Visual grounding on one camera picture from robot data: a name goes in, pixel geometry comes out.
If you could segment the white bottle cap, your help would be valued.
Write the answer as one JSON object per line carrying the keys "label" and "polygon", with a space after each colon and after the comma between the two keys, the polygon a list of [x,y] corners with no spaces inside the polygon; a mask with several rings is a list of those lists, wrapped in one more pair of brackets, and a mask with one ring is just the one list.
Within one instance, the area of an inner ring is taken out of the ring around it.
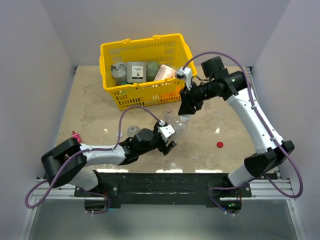
{"label": "white bottle cap", "polygon": [[181,121],[183,121],[184,123],[188,123],[192,117],[192,115],[190,114],[184,114],[184,115],[180,115],[179,116]]}

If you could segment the large clear square bottle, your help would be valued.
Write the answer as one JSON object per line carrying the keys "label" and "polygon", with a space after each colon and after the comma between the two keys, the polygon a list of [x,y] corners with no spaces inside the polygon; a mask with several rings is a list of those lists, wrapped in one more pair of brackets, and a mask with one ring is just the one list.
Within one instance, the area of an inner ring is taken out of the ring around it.
{"label": "large clear square bottle", "polygon": [[172,139],[178,139],[182,137],[189,128],[189,122],[183,122],[180,119],[180,116],[173,117],[170,121],[166,121],[168,124],[172,125],[175,130],[175,134],[173,134]]}

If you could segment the red label water bottle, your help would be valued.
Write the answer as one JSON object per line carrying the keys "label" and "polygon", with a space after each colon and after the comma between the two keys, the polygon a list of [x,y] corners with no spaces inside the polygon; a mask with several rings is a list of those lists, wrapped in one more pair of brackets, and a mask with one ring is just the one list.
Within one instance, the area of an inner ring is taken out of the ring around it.
{"label": "red label water bottle", "polygon": [[174,110],[171,105],[165,107],[164,111],[162,112],[161,119],[165,122],[170,121],[174,117]]}

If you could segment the red bottle cap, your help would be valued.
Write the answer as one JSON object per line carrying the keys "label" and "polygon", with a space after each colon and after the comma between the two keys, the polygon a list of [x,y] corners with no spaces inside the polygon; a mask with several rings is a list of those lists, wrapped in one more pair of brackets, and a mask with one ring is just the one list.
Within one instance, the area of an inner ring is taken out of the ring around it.
{"label": "red bottle cap", "polygon": [[219,142],[217,142],[216,146],[218,148],[222,148],[224,146],[224,144],[223,144],[223,142],[219,141]]}

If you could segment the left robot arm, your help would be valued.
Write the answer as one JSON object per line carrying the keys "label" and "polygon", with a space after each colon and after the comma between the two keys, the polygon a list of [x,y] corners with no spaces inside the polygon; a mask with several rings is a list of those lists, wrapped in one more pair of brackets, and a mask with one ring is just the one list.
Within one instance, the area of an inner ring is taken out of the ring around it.
{"label": "left robot arm", "polygon": [[104,184],[87,167],[104,164],[129,165],[153,150],[167,155],[176,146],[173,140],[176,135],[177,131],[172,125],[156,123],[153,129],[143,128],[118,145],[88,145],[71,137],[45,153],[41,162],[53,188],[70,184],[83,188],[92,196],[99,196],[104,190]]}

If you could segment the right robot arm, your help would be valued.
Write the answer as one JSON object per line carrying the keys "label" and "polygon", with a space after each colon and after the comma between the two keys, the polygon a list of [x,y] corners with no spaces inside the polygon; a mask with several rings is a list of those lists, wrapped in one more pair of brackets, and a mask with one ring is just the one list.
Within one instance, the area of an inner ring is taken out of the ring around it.
{"label": "right robot arm", "polygon": [[178,115],[187,123],[205,100],[215,97],[223,98],[238,115],[253,142],[255,154],[227,175],[228,181],[223,183],[222,189],[227,196],[233,197],[241,190],[240,185],[282,164],[286,154],[290,154],[295,146],[277,133],[264,113],[256,113],[260,106],[241,71],[229,73],[220,57],[203,62],[201,67],[209,80],[200,85],[193,82],[190,68],[180,68],[176,72],[176,77],[185,81],[180,91]]}

